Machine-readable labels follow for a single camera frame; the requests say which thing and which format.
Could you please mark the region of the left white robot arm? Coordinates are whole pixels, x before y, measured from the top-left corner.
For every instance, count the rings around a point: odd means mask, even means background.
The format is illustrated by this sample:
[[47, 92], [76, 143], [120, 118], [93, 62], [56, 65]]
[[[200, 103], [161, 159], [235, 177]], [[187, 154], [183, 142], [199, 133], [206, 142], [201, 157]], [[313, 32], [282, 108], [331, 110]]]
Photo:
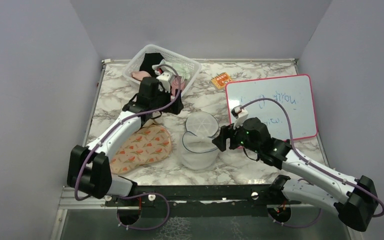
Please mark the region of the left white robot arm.
[[143, 78], [138, 93], [122, 107], [115, 122], [88, 145], [76, 145], [71, 150], [67, 184], [74, 189], [74, 198], [84, 201], [114, 195], [124, 205], [135, 203], [137, 183], [112, 174], [110, 160], [134, 133], [153, 119], [155, 112], [178, 115], [184, 107], [181, 94], [182, 81], [176, 75]]

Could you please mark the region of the dusty pink black-trimmed bra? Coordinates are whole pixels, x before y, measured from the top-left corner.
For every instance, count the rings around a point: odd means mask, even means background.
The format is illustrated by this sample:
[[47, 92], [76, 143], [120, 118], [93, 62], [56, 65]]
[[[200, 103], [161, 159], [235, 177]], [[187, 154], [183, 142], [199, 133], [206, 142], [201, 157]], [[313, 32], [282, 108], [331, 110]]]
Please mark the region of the dusty pink black-trimmed bra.
[[171, 95], [174, 97], [177, 91], [183, 91], [185, 89], [187, 80], [182, 76], [175, 76], [171, 82]]

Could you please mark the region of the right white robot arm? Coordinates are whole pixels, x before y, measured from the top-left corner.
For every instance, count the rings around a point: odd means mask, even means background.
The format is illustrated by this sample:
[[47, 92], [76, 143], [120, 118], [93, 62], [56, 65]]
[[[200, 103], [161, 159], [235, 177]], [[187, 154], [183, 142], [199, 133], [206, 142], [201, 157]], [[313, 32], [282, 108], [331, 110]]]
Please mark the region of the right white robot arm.
[[303, 156], [289, 140], [271, 137], [267, 126], [256, 117], [239, 127], [222, 126], [212, 143], [222, 152], [239, 147], [255, 152], [257, 160], [310, 183], [304, 186], [297, 180], [286, 179], [272, 186], [268, 196], [276, 204], [287, 199], [319, 207], [336, 213], [343, 224], [359, 232], [365, 232], [375, 217], [380, 202], [371, 178], [346, 175]]

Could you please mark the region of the pale green garment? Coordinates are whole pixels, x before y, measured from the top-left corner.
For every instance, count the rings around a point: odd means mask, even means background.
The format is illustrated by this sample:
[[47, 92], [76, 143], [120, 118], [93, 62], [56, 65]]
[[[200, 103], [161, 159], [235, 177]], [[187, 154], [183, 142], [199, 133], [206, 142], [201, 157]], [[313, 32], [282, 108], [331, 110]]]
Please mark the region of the pale green garment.
[[[158, 67], [159, 65], [168, 65], [170, 67], [167, 67], [167, 66]], [[177, 75], [184, 78], [185, 80], [189, 80], [192, 76], [191, 70], [186, 65], [181, 63], [169, 62], [163, 59], [160, 63], [152, 65], [152, 70], [157, 76], [167, 71], [174, 74], [175, 72], [172, 69], [175, 69], [175, 71], [177, 72]]]

